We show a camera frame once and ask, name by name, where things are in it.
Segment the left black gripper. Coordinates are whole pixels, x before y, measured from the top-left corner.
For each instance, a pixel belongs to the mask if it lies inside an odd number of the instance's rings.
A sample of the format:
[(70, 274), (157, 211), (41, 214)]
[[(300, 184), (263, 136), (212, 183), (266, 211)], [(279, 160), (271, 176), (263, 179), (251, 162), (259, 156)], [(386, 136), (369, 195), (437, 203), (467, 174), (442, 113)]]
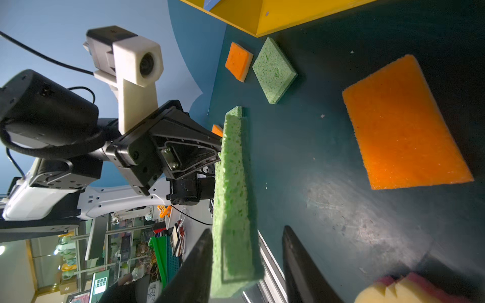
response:
[(108, 144), (105, 154), (137, 194), (160, 194), (156, 182), (165, 177), (164, 198), (195, 205), (214, 197), (215, 175), (203, 168), (219, 162), (221, 150), (220, 136), (193, 121), (180, 101), (170, 100)]

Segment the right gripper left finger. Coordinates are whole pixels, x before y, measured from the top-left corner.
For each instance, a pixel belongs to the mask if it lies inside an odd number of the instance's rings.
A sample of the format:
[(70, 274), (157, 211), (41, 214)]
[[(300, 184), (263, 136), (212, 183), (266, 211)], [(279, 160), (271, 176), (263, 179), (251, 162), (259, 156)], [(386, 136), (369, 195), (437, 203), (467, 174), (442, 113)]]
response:
[(178, 273), (157, 302), (208, 302), (212, 279), (213, 239), (210, 229), (201, 234)]

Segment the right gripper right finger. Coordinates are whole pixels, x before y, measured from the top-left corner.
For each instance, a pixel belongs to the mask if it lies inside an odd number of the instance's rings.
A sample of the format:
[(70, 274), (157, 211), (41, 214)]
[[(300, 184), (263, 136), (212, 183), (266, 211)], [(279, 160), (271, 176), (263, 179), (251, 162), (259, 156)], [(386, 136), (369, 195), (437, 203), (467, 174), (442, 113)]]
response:
[(289, 302), (341, 302), (290, 226), (282, 236), (283, 269)]

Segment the green sponge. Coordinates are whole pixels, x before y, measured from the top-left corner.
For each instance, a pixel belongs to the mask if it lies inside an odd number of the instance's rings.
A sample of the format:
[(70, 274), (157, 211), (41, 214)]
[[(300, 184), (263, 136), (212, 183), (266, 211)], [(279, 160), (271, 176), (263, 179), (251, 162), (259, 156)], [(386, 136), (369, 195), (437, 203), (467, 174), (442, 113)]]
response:
[(225, 115), (220, 162), (215, 165), (210, 296), (216, 299), (239, 295), (264, 276), (245, 143), (246, 117), (243, 107), (236, 106)]
[(279, 45), (267, 37), (253, 71), (269, 104), (277, 104), (298, 76)]

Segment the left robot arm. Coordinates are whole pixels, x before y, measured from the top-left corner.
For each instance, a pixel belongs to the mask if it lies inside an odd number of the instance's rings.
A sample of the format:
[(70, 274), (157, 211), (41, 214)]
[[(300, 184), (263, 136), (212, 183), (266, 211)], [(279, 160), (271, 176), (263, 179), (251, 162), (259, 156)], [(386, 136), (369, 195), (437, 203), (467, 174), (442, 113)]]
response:
[(1, 88), (1, 142), (33, 157), (1, 202), (1, 241), (60, 235), (81, 222), (131, 207), (127, 198), (88, 196), (104, 163), (135, 192), (134, 207), (157, 195), (175, 204), (213, 197), (202, 169), (219, 161), (222, 140), (170, 100), (126, 134), (95, 104), (26, 69)]

